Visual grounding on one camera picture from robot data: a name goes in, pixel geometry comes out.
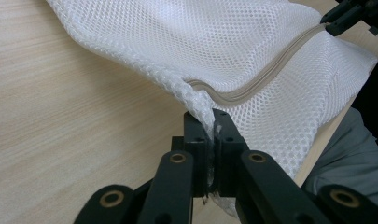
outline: wooden table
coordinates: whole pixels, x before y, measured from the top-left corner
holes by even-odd
[[[310,1],[322,13],[333,1]],[[378,55],[365,24],[343,35]],[[44,1],[0,0],[0,224],[72,223],[101,187],[155,174],[186,112],[135,72],[74,42]],[[343,113],[322,128],[302,183]],[[193,223],[239,223],[212,201]]]

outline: zipper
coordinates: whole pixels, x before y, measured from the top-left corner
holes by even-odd
[[[324,30],[325,24],[322,23],[296,37],[265,66],[256,77],[238,90],[228,92],[215,91],[212,86],[198,79],[186,80],[186,82],[196,91],[206,91],[215,103],[219,105],[238,105],[250,99],[264,86],[270,83],[285,67],[291,57],[293,57],[308,40]]]

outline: white mesh bag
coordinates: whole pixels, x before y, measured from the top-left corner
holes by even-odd
[[[294,178],[377,59],[287,0],[48,0],[84,48],[170,92],[212,138],[212,108]],[[235,216],[232,201],[215,202]]]

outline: screw hole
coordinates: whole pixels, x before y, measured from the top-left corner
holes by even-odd
[[[186,160],[186,156],[180,153],[172,155],[169,160],[174,163],[180,163]]]
[[[262,155],[258,153],[252,153],[249,155],[249,159],[252,160],[253,162],[265,162],[266,159]]]
[[[119,205],[124,200],[124,194],[119,190],[110,190],[102,195],[99,204],[102,207],[109,208]]]
[[[331,198],[344,206],[356,208],[360,206],[359,199],[348,191],[343,189],[333,189],[330,192]]]

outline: gray fabric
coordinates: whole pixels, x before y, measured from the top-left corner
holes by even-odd
[[[360,113],[350,108],[302,188],[317,194],[344,185],[378,204],[378,146]]]

